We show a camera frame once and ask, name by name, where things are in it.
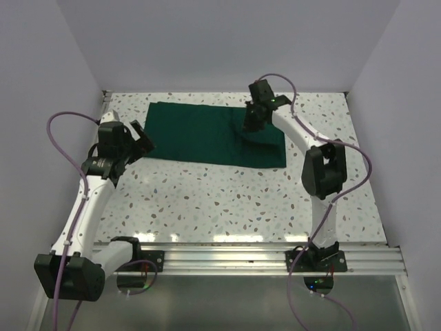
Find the dark green surgical cloth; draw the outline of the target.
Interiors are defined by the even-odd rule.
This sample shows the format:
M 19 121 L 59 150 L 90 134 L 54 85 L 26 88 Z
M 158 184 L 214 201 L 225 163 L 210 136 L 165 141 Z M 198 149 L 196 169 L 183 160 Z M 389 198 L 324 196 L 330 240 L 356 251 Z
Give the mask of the dark green surgical cloth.
M 144 131 L 148 157 L 246 168 L 287 166 L 285 136 L 272 125 L 243 130 L 245 109 L 186 103 L 150 103 Z

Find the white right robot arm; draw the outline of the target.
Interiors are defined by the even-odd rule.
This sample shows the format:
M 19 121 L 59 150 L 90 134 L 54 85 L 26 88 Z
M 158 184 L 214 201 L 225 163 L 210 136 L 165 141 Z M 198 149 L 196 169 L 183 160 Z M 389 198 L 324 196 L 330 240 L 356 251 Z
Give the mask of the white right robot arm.
M 243 130 L 257 132 L 272 124 L 282 131 L 304 155 L 301 183 L 311 197 L 312 223 L 308 248 L 299 258 L 313 270 L 324 270 L 338 254 L 336 213 L 328 212 L 331 200 L 347 180 L 345 147 L 322 135 L 294 110 L 295 102 L 276 96 L 266 79 L 249 85 Z

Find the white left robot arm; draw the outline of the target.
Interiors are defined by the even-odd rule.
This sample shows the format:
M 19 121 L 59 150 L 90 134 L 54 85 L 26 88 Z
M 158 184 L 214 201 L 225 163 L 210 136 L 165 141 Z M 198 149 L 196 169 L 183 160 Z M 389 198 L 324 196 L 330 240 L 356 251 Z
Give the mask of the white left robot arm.
M 94 238 L 104 209 L 126 167 L 154 149 L 140 123 L 129 126 L 110 110 L 95 122 L 98 141 L 77 167 L 79 190 L 64 229 L 47 254 L 38 254 L 34 270 L 50 299 L 97 301 L 106 279 L 120 268 L 146 265 L 136 237 L 114 237 L 93 253 Z

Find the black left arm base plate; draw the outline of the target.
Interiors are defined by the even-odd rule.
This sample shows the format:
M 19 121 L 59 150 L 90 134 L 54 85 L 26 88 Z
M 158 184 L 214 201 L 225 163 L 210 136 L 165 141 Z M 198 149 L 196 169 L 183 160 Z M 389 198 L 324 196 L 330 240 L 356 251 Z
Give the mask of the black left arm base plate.
M 162 250 L 141 250 L 139 252 L 117 252 L 105 257 L 102 268 L 107 275 L 114 272 L 161 273 L 164 268 L 165 252 Z

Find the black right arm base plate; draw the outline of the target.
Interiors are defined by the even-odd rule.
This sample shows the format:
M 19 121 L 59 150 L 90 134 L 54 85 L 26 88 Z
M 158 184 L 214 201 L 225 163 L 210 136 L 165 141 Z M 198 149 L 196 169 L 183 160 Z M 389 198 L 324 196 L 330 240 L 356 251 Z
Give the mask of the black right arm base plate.
M 342 250 L 331 254 L 313 254 L 307 250 L 296 262 L 293 272 L 347 272 L 347 262 Z

